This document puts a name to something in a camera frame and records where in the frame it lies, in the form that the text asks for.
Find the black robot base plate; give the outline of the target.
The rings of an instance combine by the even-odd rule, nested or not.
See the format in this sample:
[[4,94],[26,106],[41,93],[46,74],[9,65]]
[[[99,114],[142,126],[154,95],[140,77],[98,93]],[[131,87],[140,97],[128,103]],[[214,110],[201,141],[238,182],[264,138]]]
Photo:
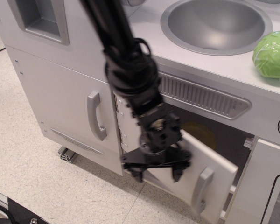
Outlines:
[[0,211],[7,216],[7,218],[0,218],[0,224],[49,224],[11,198],[7,198],[7,208],[0,204]]

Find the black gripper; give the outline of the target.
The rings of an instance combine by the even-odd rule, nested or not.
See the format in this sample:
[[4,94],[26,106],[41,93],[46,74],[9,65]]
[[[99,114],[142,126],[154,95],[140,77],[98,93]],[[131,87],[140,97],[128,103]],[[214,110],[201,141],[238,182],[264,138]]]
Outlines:
[[143,183],[143,172],[150,168],[171,168],[174,182],[179,182],[183,171],[190,166],[191,153],[178,144],[152,153],[148,147],[139,147],[121,156],[123,168],[138,183]]

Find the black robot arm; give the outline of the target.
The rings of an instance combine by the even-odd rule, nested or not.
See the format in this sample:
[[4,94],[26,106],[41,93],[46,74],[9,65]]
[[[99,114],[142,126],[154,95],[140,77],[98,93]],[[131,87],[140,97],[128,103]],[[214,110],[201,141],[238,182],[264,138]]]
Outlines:
[[171,168],[179,181],[191,155],[179,146],[180,119],[164,104],[157,65],[141,49],[145,40],[133,36],[118,0],[84,0],[83,6],[103,45],[108,83],[127,100],[141,128],[139,148],[121,156],[123,168],[138,182],[149,168]]

